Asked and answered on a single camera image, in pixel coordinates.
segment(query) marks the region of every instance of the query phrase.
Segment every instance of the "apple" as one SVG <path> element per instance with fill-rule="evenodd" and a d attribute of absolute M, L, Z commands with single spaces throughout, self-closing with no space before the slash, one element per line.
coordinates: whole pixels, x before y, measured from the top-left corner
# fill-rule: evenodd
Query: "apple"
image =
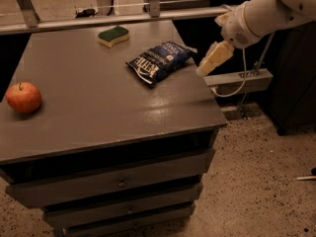
<path fill-rule="evenodd" d="M 40 90 L 29 82 L 17 83 L 9 87 L 5 98 L 9 106 L 20 114 L 29 114 L 41 104 Z"/>

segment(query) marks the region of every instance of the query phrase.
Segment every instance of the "gray cabinet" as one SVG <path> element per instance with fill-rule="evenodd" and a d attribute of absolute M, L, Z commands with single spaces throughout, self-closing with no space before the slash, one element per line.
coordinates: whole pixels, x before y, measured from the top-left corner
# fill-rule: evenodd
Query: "gray cabinet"
<path fill-rule="evenodd" d="M 282 33 L 284 41 L 271 66 L 274 79 L 265 96 L 266 106 L 284 134 L 287 128 L 316 123 L 316 24 Z"/>
<path fill-rule="evenodd" d="M 181 43 L 172 22 L 126 27 L 113 48 L 97 42 L 106 28 L 33 35 L 15 78 L 32 78 L 43 106 L 0 109 L 7 194 L 67 237 L 189 217 L 226 125 L 192 60 L 154 89 L 125 65 L 145 46 Z"/>

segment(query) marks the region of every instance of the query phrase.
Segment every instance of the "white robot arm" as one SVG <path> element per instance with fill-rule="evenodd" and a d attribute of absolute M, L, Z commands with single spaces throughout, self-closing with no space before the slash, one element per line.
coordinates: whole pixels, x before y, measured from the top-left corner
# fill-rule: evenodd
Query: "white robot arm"
<path fill-rule="evenodd" d="M 205 76 L 232 55 L 265 35 L 316 20 L 316 0 L 250 0 L 216 18 L 224 41 L 214 43 L 201 61 L 197 75 Z"/>

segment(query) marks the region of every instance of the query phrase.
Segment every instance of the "gray drawer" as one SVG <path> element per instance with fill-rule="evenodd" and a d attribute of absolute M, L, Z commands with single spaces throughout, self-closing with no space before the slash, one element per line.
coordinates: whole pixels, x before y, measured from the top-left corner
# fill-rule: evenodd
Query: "gray drawer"
<path fill-rule="evenodd" d="M 185 203 L 160 211 L 152 211 L 135 216 L 132 219 L 123 219 L 122 221 L 100 221 L 97 224 L 84 225 L 66 230 L 66 237 L 100 237 L 108 234 L 123 232 L 142 226 L 147 226 L 159 222 L 169 221 L 178 218 L 189 217 L 193 214 L 195 205 Z"/>
<path fill-rule="evenodd" d="M 187 152 L 130 165 L 12 185 L 7 188 L 6 193 L 26 207 L 45 207 L 203 174 L 207 171 L 212 156 L 212 149 Z"/>
<path fill-rule="evenodd" d="M 55 228 L 67 228 L 95 221 L 132 215 L 145 210 L 156 209 L 198 199 L 202 184 L 195 184 L 121 200 L 107 200 L 75 208 L 47 212 L 44 220 Z"/>

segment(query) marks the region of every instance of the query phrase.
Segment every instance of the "chip bag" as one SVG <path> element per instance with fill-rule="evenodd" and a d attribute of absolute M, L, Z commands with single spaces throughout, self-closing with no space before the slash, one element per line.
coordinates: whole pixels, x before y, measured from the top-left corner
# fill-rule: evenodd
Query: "chip bag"
<path fill-rule="evenodd" d="M 173 41 L 166 41 L 150 48 L 126 64 L 148 86 L 164 80 L 172 72 L 180 68 L 194 52 Z"/>

